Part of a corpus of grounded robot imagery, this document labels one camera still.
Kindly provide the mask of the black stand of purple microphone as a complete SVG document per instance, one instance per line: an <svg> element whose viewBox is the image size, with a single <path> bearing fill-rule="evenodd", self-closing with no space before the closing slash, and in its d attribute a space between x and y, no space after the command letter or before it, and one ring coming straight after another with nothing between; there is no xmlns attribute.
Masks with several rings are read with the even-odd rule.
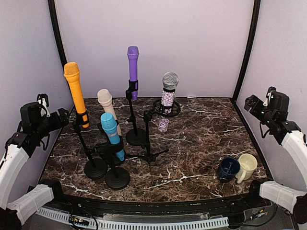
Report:
<svg viewBox="0 0 307 230"><path fill-rule="evenodd" d="M137 128L136 125L136 117L134 115L134 110L132 106L132 93L137 92L138 89L136 87L136 84L138 81L130 81L129 80L129 87L126 90L126 99L129 102L129 107L130 107L130 117L127 120L128 122L132 123L133 129L127 132L126 134L126 141L128 144L132 146L141 146L144 140L142 139L143 135L146 134L145 130L141 128Z"/></svg>

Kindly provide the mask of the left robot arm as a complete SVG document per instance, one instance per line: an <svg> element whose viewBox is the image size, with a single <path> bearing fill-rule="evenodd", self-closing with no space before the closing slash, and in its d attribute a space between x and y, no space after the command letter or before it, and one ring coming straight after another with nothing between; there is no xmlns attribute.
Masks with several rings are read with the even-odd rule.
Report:
<svg viewBox="0 0 307 230"><path fill-rule="evenodd" d="M69 111L60 108L49 113L46 105L38 102L27 103L20 109L21 121L17 132L5 144L5 153L0 161L0 228L20 230L24 223L46 203L57 209L68 204L59 181L44 180L19 199L9 202L9 194L25 163L35 149L47 143L52 131L61 129L69 123Z"/></svg>

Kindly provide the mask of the black stand of orange microphone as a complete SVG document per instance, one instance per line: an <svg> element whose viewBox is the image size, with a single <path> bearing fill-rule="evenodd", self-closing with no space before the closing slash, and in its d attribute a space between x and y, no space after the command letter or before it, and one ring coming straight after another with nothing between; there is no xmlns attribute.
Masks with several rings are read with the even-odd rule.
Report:
<svg viewBox="0 0 307 230"><path fill-rule="evenodd" d="M72 126L75 133L79 137L84 153L88 159L88 162L84 166L85 175L92 180L102 178L107 172L107 164L103 159L93 157L93 155L95 154L95 148L87 146L81 134L81 126L84 128L87 128L89 126L87 111L85 111L84 113L76 112L76 119L73 122Z"/></svg>

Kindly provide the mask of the orange microphone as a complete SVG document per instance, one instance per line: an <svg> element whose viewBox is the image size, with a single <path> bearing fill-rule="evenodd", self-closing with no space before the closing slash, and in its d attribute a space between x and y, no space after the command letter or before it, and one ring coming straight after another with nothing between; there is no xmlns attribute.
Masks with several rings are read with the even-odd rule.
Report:
<svg viewBox="0 0 307 230"><path fill-rule="evenodd" d="M80 70L76 62L69 62L64 65L64 76L69 84L76 112L78 117L81 118L81 124L83 128L88 128L89 118L80 84Z"/></svg>

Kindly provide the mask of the black stand of blue microphone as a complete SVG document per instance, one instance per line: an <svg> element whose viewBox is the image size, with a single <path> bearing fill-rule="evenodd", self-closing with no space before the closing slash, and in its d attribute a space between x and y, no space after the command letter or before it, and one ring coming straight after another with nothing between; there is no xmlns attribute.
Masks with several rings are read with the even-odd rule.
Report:
<svg viewBox="0 0 307 230"><path fill-rule="evenodd" d="M122 146L124 148L123 138L120 136L122 144L118 144L119 148ZM104 160L110 169L107 171L105 175L105 182L107 186L113 190L121 190L128 186L130 182L130 174L127 170L121 167L117 167L112 159L111 154L113 152L117 152L117 145L112 145L111 143L108 145L106 150L106 160Z"/></svg>

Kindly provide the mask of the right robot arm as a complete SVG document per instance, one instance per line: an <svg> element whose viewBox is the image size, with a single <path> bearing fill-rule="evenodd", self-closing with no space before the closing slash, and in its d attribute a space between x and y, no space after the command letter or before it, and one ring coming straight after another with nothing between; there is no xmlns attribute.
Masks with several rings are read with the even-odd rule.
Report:
<svg viewBox="0 0 307 230"><path fill-rule="evenodd" d="M260 123L261 137L267 135L274 137L276 142L282 147L282 153L287 153L288 157L277 152L272 154L275 160L273 163L277 167L276 172L288 170L291 166L299 171L300 178L307 179L307 135L298 124L288 120L288 107L290 98L282 92L278 92L275 87L269 87L262 101L255 95L245 99L244 108ZM245 204L249 208L255 208L263 199L268 199L293 215L297 224L307 222L307 190L299 190L294 183L283 183L280 178L270 179L259 185L259 190L255 189L245 196Z"/></svg>

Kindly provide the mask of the beige microphone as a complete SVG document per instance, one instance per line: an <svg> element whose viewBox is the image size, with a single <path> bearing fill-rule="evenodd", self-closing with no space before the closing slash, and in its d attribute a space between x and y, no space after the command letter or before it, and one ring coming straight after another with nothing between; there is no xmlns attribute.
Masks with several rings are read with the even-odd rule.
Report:
<svg viewBox="0 0 307 230"><path fill-rule="evenodd" d="M118 119L113 107L113 97L108 89L101 89L97 93L99 104L102 106L105 113L111 113L117 123L117 134L121 136L121 129L118 124Z"/></svg>

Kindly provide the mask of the blue microphone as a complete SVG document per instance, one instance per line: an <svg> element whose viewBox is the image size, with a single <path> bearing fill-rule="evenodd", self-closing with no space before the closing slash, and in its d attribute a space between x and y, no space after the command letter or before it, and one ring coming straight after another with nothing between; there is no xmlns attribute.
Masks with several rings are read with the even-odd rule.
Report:
<svg viewBox="0 0 307 230"><path fill-rule="evenodd" d="M116 165L120 165L125 160L125 151L122 146L119 148L118 144L122 144L120 135L118 133L118 124L114 116L111 113L103 113L100 117L101 126L106 133L109 142L112 145L117 145L117 152L114 153L113 158Z"/></svg>

